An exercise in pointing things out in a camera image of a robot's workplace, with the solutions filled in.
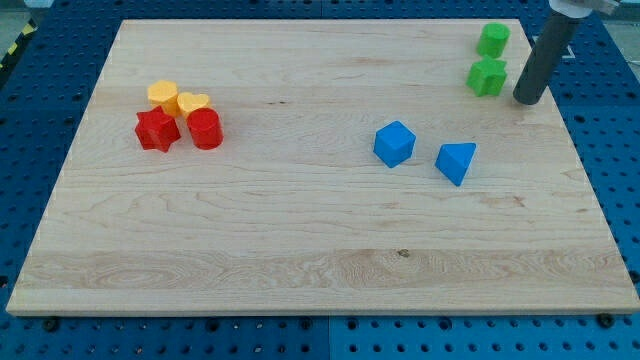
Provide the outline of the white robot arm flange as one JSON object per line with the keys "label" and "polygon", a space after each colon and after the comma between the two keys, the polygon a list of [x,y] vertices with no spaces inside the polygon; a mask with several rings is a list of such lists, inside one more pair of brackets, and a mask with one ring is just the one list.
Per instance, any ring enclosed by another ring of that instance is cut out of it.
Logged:
{"label": "white robot arm flange", "polygon": [[593,11],[611,15],[620,5],[618,0],[549,0],[552,10],[573,19],[585,18]]}

